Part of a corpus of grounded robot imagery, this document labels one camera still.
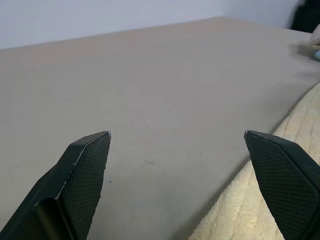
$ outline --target light blue object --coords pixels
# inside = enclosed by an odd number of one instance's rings
[[[314,53],[314,56],[315,56],[316,59],[318,59],[320,61],[320,50],[316,51]]]

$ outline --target cream fleece blanket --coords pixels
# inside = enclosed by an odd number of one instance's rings
[[[296,142],[319,164],[320,83],[303,97],[274,135]],[[260,193],[251,161],[224,190],[189,238],[189,240],[283,239]]]

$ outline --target dark object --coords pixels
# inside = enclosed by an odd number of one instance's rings
[[[70,144],[0,232],[1,240],[85,240],[104,180],[110,134]]]
[[[320,0],[306,0],[296,10],[291,29],[312,33],[318,24],[320,24]]]
[[[244,135],[265,202],[284,239],[320,239],[320,166],[296,143]]]

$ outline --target beige table surface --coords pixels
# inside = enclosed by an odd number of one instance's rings
[[[218,17],[1,50],[0,228],[69,143],[109,130],[88,239],[186,239],[248,159],[245,130],[318,82],[309,38]]]

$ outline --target white wall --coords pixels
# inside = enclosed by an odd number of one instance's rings
[[[215,16],[287,27],[299,0],[0,0],[0,49]]]

